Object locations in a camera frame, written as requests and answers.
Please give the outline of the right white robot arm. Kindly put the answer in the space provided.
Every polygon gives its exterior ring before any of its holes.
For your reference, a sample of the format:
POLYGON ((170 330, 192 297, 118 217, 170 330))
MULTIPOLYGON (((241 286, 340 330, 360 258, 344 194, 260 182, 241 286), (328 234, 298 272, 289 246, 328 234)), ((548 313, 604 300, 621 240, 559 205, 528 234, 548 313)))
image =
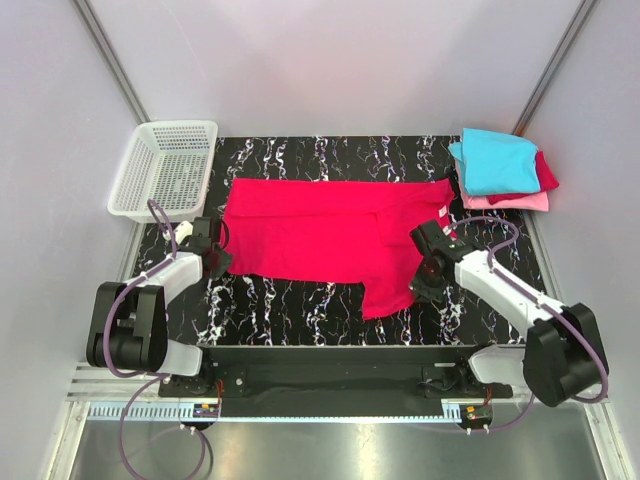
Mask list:
POLYGON ((597 403, 609 390, 609 367, 593 311, 582 303, 563 304, 503 267, 497 248, 456 238, 451 227, 428 221, 410 237, 422 260, 410 283, 419 301, 441 298, 452 284, 484 301, 514 326, 520 347, 477 349, 454 371, 454 384, 466 396, 488 385, 528 389, 544 405, 567 400, 597 403))

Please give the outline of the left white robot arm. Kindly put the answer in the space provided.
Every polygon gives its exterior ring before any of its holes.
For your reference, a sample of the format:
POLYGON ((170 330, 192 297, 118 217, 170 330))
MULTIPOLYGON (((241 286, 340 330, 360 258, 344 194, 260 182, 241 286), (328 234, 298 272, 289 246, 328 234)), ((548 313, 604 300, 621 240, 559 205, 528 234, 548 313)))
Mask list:
POLYGON ((203 363, 201 348, 169 338, 168 308, 190 287, 227 272, 230 231, 219 217, 198 217, 183 226, 186 243, 150 272, 99 286, 86 359, 120 378, 140 373, 181 376, 190 393, 203 396, 214 388, 216 372, 203 363))

